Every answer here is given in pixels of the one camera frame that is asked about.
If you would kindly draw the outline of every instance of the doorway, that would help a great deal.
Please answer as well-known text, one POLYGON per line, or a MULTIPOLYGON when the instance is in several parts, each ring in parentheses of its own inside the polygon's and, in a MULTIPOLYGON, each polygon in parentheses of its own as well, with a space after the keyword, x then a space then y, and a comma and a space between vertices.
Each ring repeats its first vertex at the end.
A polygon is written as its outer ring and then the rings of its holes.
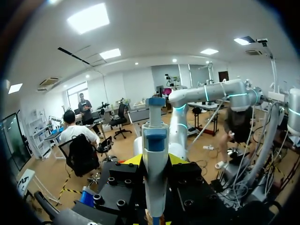
POLYGON ((219 72, 219 82, 222 82, 224 79, 229 81, 228 71, 219 72))

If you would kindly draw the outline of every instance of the white robotic arm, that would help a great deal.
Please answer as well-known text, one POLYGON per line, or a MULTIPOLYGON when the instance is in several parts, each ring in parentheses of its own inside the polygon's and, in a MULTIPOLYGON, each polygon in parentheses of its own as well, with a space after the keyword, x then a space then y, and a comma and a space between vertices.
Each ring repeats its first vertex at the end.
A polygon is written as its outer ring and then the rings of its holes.
POLYGON ((247 90, 242 80, 232 80, 204 85, 194 89, 173 91, 169 101, 173 105, 170 123, 169 152, 186 160, 188 102, 205 102, 229 98, 233 111, 244 111, 251 105, 259 105, 260 88, 247 90))

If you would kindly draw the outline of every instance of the recessed ceiling light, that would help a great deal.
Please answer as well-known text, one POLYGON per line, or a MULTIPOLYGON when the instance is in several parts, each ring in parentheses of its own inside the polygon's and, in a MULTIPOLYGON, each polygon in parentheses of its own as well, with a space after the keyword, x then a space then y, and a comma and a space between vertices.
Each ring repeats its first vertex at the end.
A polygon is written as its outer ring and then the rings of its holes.
POLYGON ((22 85, 23 85, 22 83, 11 85, 8 93, 11 94, 11 93, 19 91, 20 88, 22 87, 22 85))
POLYGON ((109 24, 105 3, 86 8, 69 17, 67 21, 79 34, 109 24))
POLYGON ((48 2, 49 2, 50 4, 55 4, 55 3, 57 3, 58 1, 60 1, 60 0, 48 0, 48 2))
POLYGON ((218 52, 219 52, 218 50, 214 50, 214 49, 208 48, 208 49, 203 50, 200 53, 201 54, 206 54, 206 55, 212 55, 212 54, 215 54, 215 53, 218 53, 218 52))
POLYGON ((120 52, 120 49, 119 49, 119 48, 112 49, 112 50, 109 50, 109 51, 100 53, 100 56, 101 56, 104 60, 110 59, 110 58, 113 58, 113 57, 117 57, 117 56, 120 56, 120 55, 121 55, 121 52, 120 52))
POLYGON ((240 45, 249 45, 250 43, 244 39, 236 38, 234 39, 235 42, 239 43, 240 45))

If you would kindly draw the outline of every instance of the man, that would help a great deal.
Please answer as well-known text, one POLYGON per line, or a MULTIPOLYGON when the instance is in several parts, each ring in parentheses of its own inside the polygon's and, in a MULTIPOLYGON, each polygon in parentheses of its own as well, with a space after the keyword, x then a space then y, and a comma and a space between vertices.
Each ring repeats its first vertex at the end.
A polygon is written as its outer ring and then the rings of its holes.
MULTIPOLYGON (((227 108, 226 119, 224 121, 224 134, 220 139, 220 151, 222 154, 222 161, 218 162, 215 167, 216 169, 221 169, 227 165, 227 143, 231 140, 234 140, 237 143, 246 143, 251 129, 252 124, 252 107, 249 107, 247 110, 242 112, 234 112, 227 108)), ((250 138, 249 141, 249 154, 245 160, 249 160, 255 150, 255 145, 253 138, 250 138)))
POLYGON ((70 141, 74 137, 77 137, 78 135, 83 134, 86 137, 86 139, 90 141, 90 143, 92 145, 94 145, 96 148, 98 147, 97 142, 96 142, 97 135, 94 134, 86 126, 76 125, 75 124, 75 113, 72 110, 66 111, 63 119, 67 125, 67 128, 60 135, 60 141, 62 143, 70 141))
MULTIPOLYGON (((90 101, 84 99, 83 93, 80 93, 79 97, 80 97, 80 102, 78 103, 78 109, 80 114, 82 115, 82 124, 83 125, 93 124, 94 120, 92 117, 92 113, 90 111, 90 109, 92 108, 90 101)), ((97 126, 94 126, 93 130, 100 138, 103 138, 103 134, 100 133, 97 126)))

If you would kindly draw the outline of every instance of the power strip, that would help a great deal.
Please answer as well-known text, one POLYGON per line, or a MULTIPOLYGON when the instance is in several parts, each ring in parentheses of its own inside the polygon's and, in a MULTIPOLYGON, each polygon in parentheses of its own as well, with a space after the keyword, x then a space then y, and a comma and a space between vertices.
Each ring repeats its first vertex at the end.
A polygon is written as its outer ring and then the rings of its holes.
POLYGON ((203 149, 207 149, 207 150, 214 150, 213 146, 203 146, 203 149))

